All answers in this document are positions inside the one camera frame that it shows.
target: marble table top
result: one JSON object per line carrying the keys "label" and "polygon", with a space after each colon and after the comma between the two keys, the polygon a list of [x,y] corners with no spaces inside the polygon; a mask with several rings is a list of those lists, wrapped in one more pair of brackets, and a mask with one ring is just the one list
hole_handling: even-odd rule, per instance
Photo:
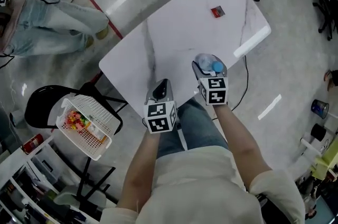
{"label": "marble table top", "polygon": [[[211,9],[217,6],[224,16],[214,17]],[[122,39],[99,66],[143,117],[153,83],[170,79],[179,107],[198,93],[191,67],[197,54],[214,54],[230,68],[270,32],[253,0],[171,0]]]}

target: white basket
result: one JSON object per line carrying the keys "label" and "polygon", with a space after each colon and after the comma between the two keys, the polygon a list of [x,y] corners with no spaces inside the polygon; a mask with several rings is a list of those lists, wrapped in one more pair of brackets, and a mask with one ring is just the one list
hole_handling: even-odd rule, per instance
{"label": "white basket", "polygon": [[[90,96],[78,95],[70,99],[65,98],[61,108],[64,108],[64,111],[60,117],[57,117],[58,129],[86,155],[93,160],[98,160],[111,144],[111,138],[119,126],[120,121]],[[72,110],[81,112],[85,118],[98,127],[107,138],[103,142],[100,142],[86,129],[81,131],[71,129],[66,124],[66,121]]]}

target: gray floor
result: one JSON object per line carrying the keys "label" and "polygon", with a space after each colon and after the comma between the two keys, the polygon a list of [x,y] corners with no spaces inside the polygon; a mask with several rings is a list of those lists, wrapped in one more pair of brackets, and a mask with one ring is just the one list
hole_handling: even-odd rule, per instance
{"label": "gray floor", "polygon": [[[96,0],[107,11],[117,0]],[[169,0],[126,0],[109,17],[126,35],[145,17]],[[314,98],[327,100],[323,75],[336,66],[336,35],[328,42],[317,29],[322,16],[312,6],[314,0],[261,0],[259,8],[268,20],[272,33],[247,55],[249,89],[235,114],[257,140],[264,158],[274,169],[287,168],[300,156],[300,138],[320,122],[310,112]],[[75,0],[91,6],[88,0]],[[0,72],[0,103],[6,112],[25,109],[30,94],[45,85],[64,85],[79,88],[98,71],[99,60],[118,43],[110,32],[103,41],[83,53],[15,58]],[[239,61],[229,70],[229,101],[234,106],[246,86],[246,70]],[[106,95],[116,95],[113,86],[103,77],[97,84]],[[275,108],[263,119],[258,116],[281,95]],[[90,174],[99,179],[109,167],[115,172],[107,180],[108,192],[119,197],[124,176],[145,131],[141,118],[127,106],[120,112],[124,127],[113,140],[109,150],[91,164]],[[44,130],[33,129],[34,133]],[[85,156],[69,143],[62,133],[55,131],[56,143],[69,159],[83,168]]]}

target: water bottle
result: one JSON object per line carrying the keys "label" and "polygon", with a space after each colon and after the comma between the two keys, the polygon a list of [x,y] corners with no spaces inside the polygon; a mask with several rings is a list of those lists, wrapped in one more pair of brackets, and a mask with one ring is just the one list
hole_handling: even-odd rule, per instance
{"label": "water bottle", "polygon": [[212,54],[200,53],[196,56],[195,62],[206,72],[214,71],[219,73],[223,71],[223,64]]}

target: red tape line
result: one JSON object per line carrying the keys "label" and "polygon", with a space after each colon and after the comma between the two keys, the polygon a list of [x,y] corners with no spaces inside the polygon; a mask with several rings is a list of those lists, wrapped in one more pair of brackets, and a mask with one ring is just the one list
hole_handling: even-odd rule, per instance
{"label": "red tape line", "polygon": [[[96,8],[97,10],[100,10],[101,12],[103,12],[102,9],[101,9],[101,7],[96,3],[96,1],[90,0],[90,2],[93,3],[93,5],[95,6],[95,8]],[[116,35],[117,35],[120,39],[123,39],[122,34],[121,34],[121,33],[119,32],[119,30],[114,26],[114,24],[112,23],[112,21],[110,21],[109,18],[108,18],[108,20],[109,20],[108,24],[109,24],[109,26],[112,28],[112,30],[116,33]]]}

